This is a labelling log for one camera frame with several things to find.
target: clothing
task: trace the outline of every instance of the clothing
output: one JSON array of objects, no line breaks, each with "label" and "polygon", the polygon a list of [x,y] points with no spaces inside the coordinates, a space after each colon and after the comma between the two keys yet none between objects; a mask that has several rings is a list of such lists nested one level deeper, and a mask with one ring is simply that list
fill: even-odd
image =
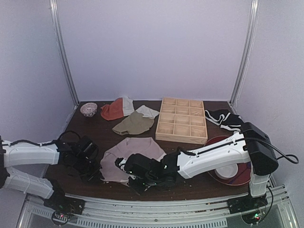
[{"label": "clothing", "polygon": [[241,125],[244,123],[239,115],[232,114],[227,109],[205,110],[205,116],[210,122],[220,125],[221,128],[228,131],[239,132],[241,131]]},{"label": "clothing", "polygon": [[143,117],[147,117],[147,118],[151,118],[154,119],[155,117],[157,117],[159,115],[160,112],[155,111],[151,108],[148,108],[145,105],[140,106],[138,109],[136,109],[136,111],[138,113],[142,113]]},{"label": "clothing", "polygon": [[111,104],[101,107],[101,116],[106,120],[116,120],[134,112],[133,100],[128,97],[116,99]]},{"label": "clothing", "polygon": [[158,161],[165,155],[165,152],[153,138],[126,138],[104,153],[104,158],[100,161],[103,167],[101,172],[104,176],[104,181],[115,181],[127,184],[129,175],[115,166],[115,160],[117,158],[128,158],[134,153],[140,153]]},{"label": "clothing", "polygon": [[144,118],[143,114],[133,112],[125,118],[121,123],[116,125],[112,130],[120,135],[125,134],[141,134],[149,130],[154,124],[154,119]]}]

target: wooden box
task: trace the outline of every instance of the wooden box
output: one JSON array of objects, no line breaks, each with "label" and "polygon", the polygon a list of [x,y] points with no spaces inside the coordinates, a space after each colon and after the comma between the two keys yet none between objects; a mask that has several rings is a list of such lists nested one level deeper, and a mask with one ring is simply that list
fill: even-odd
[{"label": "wooden box", "polygon": [[205,144],[208,135],[202,101],[163,98],[156,139]]}]

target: metal frame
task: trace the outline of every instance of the metal frame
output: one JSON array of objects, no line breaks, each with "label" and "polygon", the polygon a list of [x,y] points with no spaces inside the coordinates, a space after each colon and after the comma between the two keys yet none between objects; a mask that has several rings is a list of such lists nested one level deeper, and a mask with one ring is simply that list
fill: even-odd
[{"label": "metal frame", "polygon": [[244,45],[244,51],[243,51],[241,64],[239,66],[239,70],[238,70],[238,74],[237,74],[236,84],[234,86],[231,100],[230,100],[230,103],[232,106],[235,105],[235,102],[238,98],[238,94],[241,89],[241,84],[242,84],[243,78],[246,74],[248,56],[249,56],[250,49],[252,47],[252,40],[254,37],[255,28],[256,28],[258,5],[259,5],[259,0],[252,0],[248,29],[247,29],[247,36],[246,36],[245,45]]},{"label": "metal frame", "polygon": [[59,21],[59,14],[58,14],[58,9],[57,9],[57,0],[50,0],[50,9],[51,9],[51,14],[52,14],[52,19],[55,27],[55,33],[58,41],[58,46],[60,50],[60,55],[63,63],[63,67],[65,70],[65,75],[66,75],[66,81],[74,102],[74,105],[77,106],[79,104],[77,92],[75,89],[75,85],[73,83],[73,79],[71,76],[71,71],[70,67],[67,61],[67,55],[66,55],[66,50],[65,46],[63,43],[63,38],[62,38],[62,32],[61,32],[61,27],[60,27],[60,21]]},{"label": "metal frame", "polygon": [[[274,194],[274,205],[278,205],[280,208],[284,227],[297,228],[295,213],[285,186],[272,188],[272,192]],[[194,228],[197,224],[218,223],[220,226],[213,227],[226,227],[222,225],[225,225],[227,218],[241,215],[241,213],[230,215],[226,201],[244,195],[201,200],[145,202],[105,200],[67,194],[67,196],[86,201],[83,214],[73,217],[69,224],[84,228],[173,228],[183,226]],[[268,202],[271,201],[269,191],[267,191],[267,200]],[[41,199],[28,196],[22,208],[17,227],[27,228],[32,213],[50,218],[52,212],[52,209],[43,206]]]}]

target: small white bowl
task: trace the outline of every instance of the small white bowl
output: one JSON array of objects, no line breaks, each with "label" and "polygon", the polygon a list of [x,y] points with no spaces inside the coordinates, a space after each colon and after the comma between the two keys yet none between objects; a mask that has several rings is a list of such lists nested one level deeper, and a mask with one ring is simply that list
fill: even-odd
[{"label": "small white bowl", "polygon": [[86,117],[92,117],[97,112],[97,104],[86,103],[80,108],[80,112]]},{"label": "small white bowl", "polygon": [[227,165],[215,169],[215,174],[223,180],[228,180],[234,177],[237,173],[238,173],[238,164]]}]

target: black cloth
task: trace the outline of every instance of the black cloth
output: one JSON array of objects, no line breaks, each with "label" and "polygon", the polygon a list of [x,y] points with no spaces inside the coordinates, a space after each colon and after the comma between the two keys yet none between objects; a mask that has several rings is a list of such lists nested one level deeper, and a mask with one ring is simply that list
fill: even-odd
[{"label": "black cloth", "polygon": [[205,116],[210,122],[228,131],[239,132],[241,125],[244,123],[239,115],[235,115],[227,109],[216,111],[205,110]]}]

